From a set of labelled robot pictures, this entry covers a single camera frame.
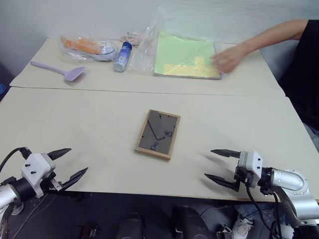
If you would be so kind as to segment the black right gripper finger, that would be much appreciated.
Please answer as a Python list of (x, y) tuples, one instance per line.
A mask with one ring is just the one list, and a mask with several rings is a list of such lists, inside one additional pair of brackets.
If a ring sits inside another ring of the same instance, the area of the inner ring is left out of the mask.
[(211, 150), (212, 153), (224, 156), (224, 157), (234, 157), (240, 158), (241, 152), (229, 150), (229, 149), (213, 149)]
[(207, 174), (207, 173), (205, 173), (204, 175), (207, 178), (209, 178), (210, 180), (212, 180), (213, 182), (215, 182), (215, 183), (217, 183), (217, 184), (219, 184), (221, 186), (224, 186), (226, 188), (229, 188), (229, 189), (232, 189), (234, 191), (237, 191), (236, 182), (228, 182), (224, 178), (218, 177), (216, 175), (210, 175), (210, 174)]

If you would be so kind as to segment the person's bare hand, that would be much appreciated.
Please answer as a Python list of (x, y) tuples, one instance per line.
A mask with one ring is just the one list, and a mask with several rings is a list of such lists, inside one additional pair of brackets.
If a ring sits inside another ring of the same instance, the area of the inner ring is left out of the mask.
[(238, 44), (215, 54), (211, 59), (220, 73), (230, 73), (238, 66), (246, 55), (246, 47), (242, 44)]

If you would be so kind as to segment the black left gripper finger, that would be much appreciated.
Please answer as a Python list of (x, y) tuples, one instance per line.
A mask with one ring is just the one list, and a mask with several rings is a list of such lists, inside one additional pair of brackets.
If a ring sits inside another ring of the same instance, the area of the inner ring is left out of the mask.
[(88, 170), (88, 167), (82, 170), (79, 170), (75, 174), (71, 175), (69, 180), (62, 184), (62, 189), (60, 191), (65, 191), (66, 189), (68, 189), (69, 187), (77, 183), (82, 178), (82, 176), (87, 172), (87, 170)]
[(58, 149), (58, 150), (54, 150), (54, 151), (48, 153), (47, 155), (49, 156), (49, 158), (51, 160), (56, 160), (56, 159), (62, 157), (63, 155), (65, 155), (66, 153), (68, 153), (71, 150), (72, 150), (71, 148)]

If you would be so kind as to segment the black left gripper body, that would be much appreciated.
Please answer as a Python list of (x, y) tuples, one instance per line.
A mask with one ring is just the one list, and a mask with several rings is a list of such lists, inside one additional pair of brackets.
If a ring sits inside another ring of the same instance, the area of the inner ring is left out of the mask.
[(40, 187), (43, 192), (48, 192), (49, 190), (61, 191), (62, 184), (56, 179), (56, 174), (54, 172), (50, 173), (48, 177), (44, 178), (40, 183)]

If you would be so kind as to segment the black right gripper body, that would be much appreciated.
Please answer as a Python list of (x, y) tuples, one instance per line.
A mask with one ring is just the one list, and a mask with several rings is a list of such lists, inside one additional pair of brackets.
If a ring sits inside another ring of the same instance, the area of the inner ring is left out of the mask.
[(236, 180), (234, 189), (236, 192), (239, 191), (241, 183), (245, 184), (245, 186), (251, 187), (252, 171), (249, 171), (244, 167), (237, 166), (235, 169), (234, 179)]

